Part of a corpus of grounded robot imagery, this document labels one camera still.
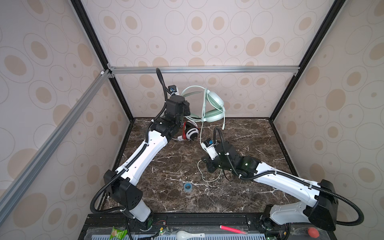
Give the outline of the white black headphones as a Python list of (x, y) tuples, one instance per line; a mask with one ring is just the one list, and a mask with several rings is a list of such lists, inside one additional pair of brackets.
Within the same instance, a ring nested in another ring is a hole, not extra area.
[(192, 121), (186, 121), (183, 124), (182, 128), (182, 135), (172, 138), (175, 141), (193, 141), (195, 140), (200, 132), (200, 129), (198, 128), (198, 125), (195, 122)]

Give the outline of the mint green headphones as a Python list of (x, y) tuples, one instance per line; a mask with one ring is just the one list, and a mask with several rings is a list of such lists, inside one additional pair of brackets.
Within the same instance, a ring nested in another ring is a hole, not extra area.
[(210, 91), (207, 88), (204, 88), (202, 86), (190, 86), (187, 87), (185, 90), (182, 91), (181, 96), (184, 98), (191, 96), (191, 95), (196, 95), (199, 92), (187, 92), (189, 89), (193, 88), (199, 88), (203, 90), (203, 104), (202, 104), (202, 113), (200, 116), (190, 114), (188, 117), (186, 117), (189, 121), (192, 122), (216, 122), (219, 120), (223, 120), (225, 124), (225, 119), (226, 119), (226, 109), (225, 109), (225, 103), (224, 101), (219, 97), (218, 94), (216, 94), (213, 91)]

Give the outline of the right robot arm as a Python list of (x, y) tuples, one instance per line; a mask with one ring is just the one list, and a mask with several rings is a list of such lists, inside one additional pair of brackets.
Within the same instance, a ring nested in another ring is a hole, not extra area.
[[(340, 226), (358, 226), (364, 222), (362, 210), (352, 201), (337, 194), (334, 185), (327, 181), (310, 181), (280, 171), (251, 156), (241, 156), (235, 147), (224, 140), (221, 129), (215, 128), (213, 138), (201, 143), (206, 152), (202, 161), (210, 173), (217, 169), (231, 172), (243, 181), (268, 185), (287, 193), (299, 202), (288, 205), (268, 205), (262, 215), (265, 228), (288, 223), (310, 223), (325, 231), (335, 231)], [(351, 222), (337, 219), (339, 202), (354, 209), (358, 215)]]

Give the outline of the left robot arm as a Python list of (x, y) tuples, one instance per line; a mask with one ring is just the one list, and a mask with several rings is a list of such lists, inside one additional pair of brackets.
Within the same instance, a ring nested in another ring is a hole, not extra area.
[[(152, 211), (144, 203), (143, 192), (137, 188), (137, 184), (157, 153), (182, 128), (184, 117), (190, 115), (190, 104), (177, 93), (177, 87), (175, 85), (166, 87), (159, 68), (156, 69), (156, 74), (165, 97), (163, 108), (149, 123), (145, 139), (138, 149), (115, 171), (105, 173), (106, 184), (95, 194), (90, 204), (93, 214), (119, 212), (147, 225), (153, 219)], [(108, 193), (120, 205), (107, 210), (97, 210), (96, 201), (103, 193)]]

